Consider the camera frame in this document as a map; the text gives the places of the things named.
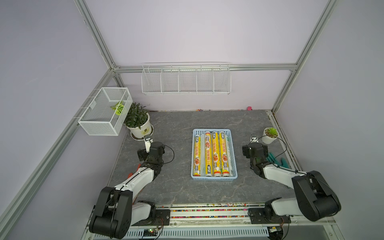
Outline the light blue plastic basket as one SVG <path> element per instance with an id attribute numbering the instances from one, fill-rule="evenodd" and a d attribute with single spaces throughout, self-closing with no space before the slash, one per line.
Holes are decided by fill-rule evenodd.
<path id="1" fill-rule="evenodd" d="M 219 134 L 220 131 L 223 131 L 223 132 L 226 133 L 227 151 L 228 151 L 228 142 L 230 142 L 230 144 L 232 145 L 232 148 L 233 148 L 233 158 L 234 158 L 233 159 L 233 167 L 234 167 L 234 176 L 233 177 L 231 177 L 231 176 L 223 177 L 222 175 L 220 177 L 215 177 L 214 176 L 213 149 L 212 149 L 212 171 L 213 171 L 213 175 L 211 177 L 207 177 L 206 176 L 206 169 L 205 169 L 205 167 L 206 167 L 206 163 L 205 163 L 205 139 L 204 139 L 205 131 L 209 131 L 211 133 L 211 136 L 212 136 L 212 132 L 218 132 L 218 134 Z M 193 176 L 194 137 L 195 137 L 195 135 L 200 135 L 200 137 L 201 137 L 201 146 L 200 146 L 200 149 L 201 149 L 201 175 L 199 177 Z M 193 130 L 191 177 L 194 180 L 197 180 L 197 181 L 233 181 L 233 180 L 235 180 L 238 177 L 236 160 L 235 160 L 235 153 L 234 153 L 234 147 L 233 147 L 233 141 L 232 141 L 232 134 L 231 134 L 231 131 L 229 129 L 194 129 Z"/>

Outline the yellow plastic wrap roll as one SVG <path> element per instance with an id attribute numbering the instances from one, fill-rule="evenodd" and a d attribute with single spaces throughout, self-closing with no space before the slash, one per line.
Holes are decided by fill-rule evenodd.
<path id="1" fill-rule="evenodd" d="M 199 177 L 201 175 L 201 137 L 195 135 L 194 137 L 194 160 L 193 160 L 193 176 Z"/>

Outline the white green wrap roll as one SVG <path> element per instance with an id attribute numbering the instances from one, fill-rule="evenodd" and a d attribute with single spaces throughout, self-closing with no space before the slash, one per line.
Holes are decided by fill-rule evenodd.
<path id="1" fill-rule="evenodd" d="M 230 142 L 228 142 L 228 152 L 229 152 L 229 168 L 230 168 L 230 176 L 234 176 L 234 167 L 233 167 L 233 148 Z"/>

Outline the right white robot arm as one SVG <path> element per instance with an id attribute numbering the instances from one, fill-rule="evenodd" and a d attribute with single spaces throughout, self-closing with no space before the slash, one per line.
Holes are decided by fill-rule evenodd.
<path id="1" fill-rule="evenodd" d="M 283 184 L 295 192 L 293 198 L 275 198 L 265 202 L 261 216 L 266 221 L 272 222 L 283 216 L 304 216 L 316 222 L 341 211 L 338 196 L 320 172 L 294 171 L 273 164 L 267 160 L 268 147 L 258 142 L 242 146 L 242 151 L 257 176 Z"/>

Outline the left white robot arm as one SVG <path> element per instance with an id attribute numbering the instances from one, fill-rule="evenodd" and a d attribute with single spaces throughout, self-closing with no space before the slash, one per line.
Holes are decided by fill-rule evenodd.
<path id="1" fill-rule="evenodd" d="M 143 164 L 137 171 L 121 184 L 101 190 L 89 223 L 91 233 L 122 239 L 130 226 L 156 222 L 154 203 L 134 201 L 140 191 L 161 172 L 164 153 L 165 145 L 161 142 L 154 142 L 148 149 L 139 150 L 138 157 Z"/>

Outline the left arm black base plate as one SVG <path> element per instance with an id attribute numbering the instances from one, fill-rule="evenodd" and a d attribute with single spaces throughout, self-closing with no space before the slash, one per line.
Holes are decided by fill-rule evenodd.
<path id="1" fill-rule="evenodd" d="M 171 220 L 170 215 L 170 210 L 156 210 L 155 213 L 151 213 L 147 219 L 141 220 L 133 224 L 133 226 L 168 226 Z"/>

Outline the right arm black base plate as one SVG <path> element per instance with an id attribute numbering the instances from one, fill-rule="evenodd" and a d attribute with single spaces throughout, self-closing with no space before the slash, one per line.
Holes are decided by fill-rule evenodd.
<path id="1" fill-rule="evenodd" d="M 252 225 L 256 224 L 273 224 L 285 225 L 290 224 L 292 221 L 288 216 L 276 215 L 270 207 L 266 208 L 250 208 L 248 209 L 248 216 Z"/>

